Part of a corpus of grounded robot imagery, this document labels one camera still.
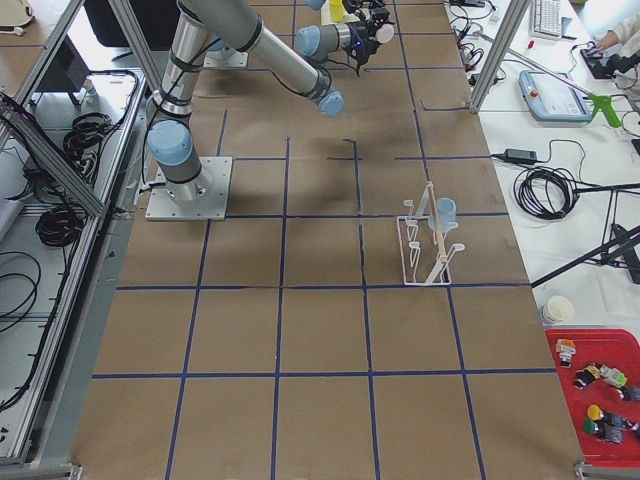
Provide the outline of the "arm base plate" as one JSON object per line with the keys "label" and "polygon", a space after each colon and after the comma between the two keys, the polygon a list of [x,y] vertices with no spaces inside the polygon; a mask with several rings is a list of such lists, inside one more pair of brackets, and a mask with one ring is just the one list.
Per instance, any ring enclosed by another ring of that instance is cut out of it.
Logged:
{"label": "arm base plate", "polygon": [[247,67],[248,54],[233,49],[209,50],[204,58],[204,70],[238,70]]}
{"label": "arm base plate", "polygon": [[232,157],[200,157],[200,174],[188,183],[176,184],[158,168],[161,186],[151,191],[146,219],[150,221],[222,221],[226,217]]}

